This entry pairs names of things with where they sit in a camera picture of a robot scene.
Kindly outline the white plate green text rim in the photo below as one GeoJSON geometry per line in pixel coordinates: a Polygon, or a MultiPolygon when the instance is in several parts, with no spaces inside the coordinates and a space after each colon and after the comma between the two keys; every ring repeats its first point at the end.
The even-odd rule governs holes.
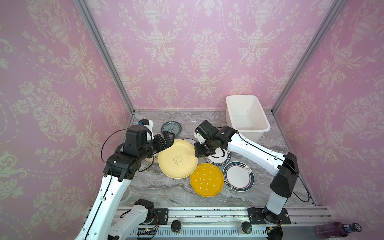
{"type": "Polygon", "coordinates": [[[208,163],[214,166],[223,166],[226,165],[232,157],[232,153],[229,150],[223,148],[217,148],[213,155],[205,157],[208,163]]]}

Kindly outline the large pale yellow plate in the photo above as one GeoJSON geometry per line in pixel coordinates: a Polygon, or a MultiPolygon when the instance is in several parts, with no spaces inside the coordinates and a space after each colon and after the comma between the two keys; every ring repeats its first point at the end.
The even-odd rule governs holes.
{"type": "Polygon", "coordinates": [[[198,165],[194,146],[185,140],[174,140],[174,144],[159,153],[158,163],[162,172],[173,179],[190,176],[198,165]]]}

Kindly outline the yellow polka dot plate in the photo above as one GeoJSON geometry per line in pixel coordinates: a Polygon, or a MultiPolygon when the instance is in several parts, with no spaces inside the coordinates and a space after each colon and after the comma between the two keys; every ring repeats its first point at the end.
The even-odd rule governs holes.
{"type": "Polygon", "coordinates": [[[191,186],[195,193],[204,197],[215,197],[225,184],[223,172],[210,163],[200,164],[191,174],[191,186]]]}

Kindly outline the white plate green red rim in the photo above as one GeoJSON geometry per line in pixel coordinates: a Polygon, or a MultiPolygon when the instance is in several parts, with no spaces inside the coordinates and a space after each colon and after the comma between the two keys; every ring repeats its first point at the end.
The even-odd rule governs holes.
{"type": "Polygon", "coordinates": [[[230,162],[223,169],[226,185],[236,192],[249,191],[255,182],[253,171],[242,162],[230,162]]]}

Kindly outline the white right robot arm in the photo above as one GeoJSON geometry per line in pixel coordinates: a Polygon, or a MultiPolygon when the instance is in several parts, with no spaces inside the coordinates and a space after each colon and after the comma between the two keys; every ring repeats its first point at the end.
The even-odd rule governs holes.
{"type": "Polygon", "coordinates": [[[194,143],[196,157],[207,157],[214,154],[216,149],[223,148],[248,158],[274,176],[270,184],[272,192],[262,214],[267,223],[277,224],[299,178],[296,155],[274,152],[247,139],[229,126],[217,128],[207,120],[195,129],[194,136],[198,139],[194,143]]]}

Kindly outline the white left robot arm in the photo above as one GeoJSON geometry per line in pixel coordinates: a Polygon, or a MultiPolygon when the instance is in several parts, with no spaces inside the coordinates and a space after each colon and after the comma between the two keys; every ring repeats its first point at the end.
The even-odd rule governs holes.
{"type": "Polygon", "coordinates": [[[135,173],[141,170],[142,161],[174,143],[175,134],[163,131],[153,135],[152,127],[152,121],[142,119],[124,129],[125,142],[105,161],[99,193],[78,240],[125,240],[140,224],[150,223],[154,218],[154,203],[140,199],[117,223],[112,223],[124,193],[135,173]]]}

